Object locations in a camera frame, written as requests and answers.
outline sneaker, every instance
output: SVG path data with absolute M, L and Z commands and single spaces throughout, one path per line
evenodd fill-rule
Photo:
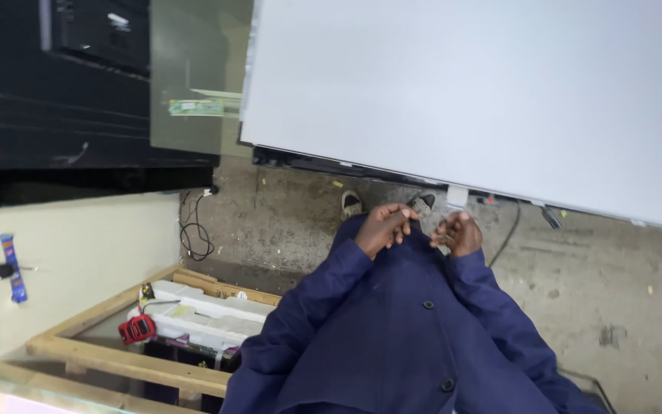
M 347 219 L 364 213 L 362 200 L 360 200 L 357 193 L 352 190 L 346 190 L 341 195 L 341 209 L 344 211 L 344 216 Z
M 408 202 L 408 207 L 418 213 L 418 216 L 422 219 L 423 217 L 430 215 L 430 212 L 433 210 L 434 202 L 436 202 L 435 194 L 418 194 Z

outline wall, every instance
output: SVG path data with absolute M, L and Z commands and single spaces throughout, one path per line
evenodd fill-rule
M 39 268 L 23 272 L 24 304 L 0 282 L 0 356 L 176 263 L 178 203 L 177 194 L 138 194 L 0 209 L 20 264 Z

